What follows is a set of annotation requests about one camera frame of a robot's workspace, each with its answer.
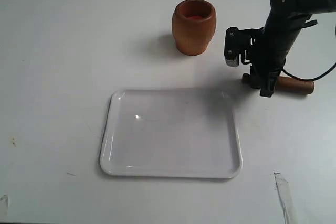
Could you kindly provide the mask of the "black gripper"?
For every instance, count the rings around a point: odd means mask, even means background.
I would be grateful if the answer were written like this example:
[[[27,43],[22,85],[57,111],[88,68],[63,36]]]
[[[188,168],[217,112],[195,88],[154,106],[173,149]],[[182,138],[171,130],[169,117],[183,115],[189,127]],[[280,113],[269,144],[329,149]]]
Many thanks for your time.
[[[251,88],[260,88],[261,97],[272,97],[286,56],[302,30],[302,26],[267,23],[253,45],[250,67]]]

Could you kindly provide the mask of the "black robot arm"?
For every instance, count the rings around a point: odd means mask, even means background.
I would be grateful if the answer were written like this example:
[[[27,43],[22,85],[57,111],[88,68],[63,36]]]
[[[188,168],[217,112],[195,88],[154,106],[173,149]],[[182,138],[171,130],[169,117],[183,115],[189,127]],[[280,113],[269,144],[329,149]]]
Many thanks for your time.
[[[263,28],[253,38],[248,54],[262,97],[271,97],[286,56],[303,28],[316,24],[314,14],[335,12],[335,0],[270,0]]]

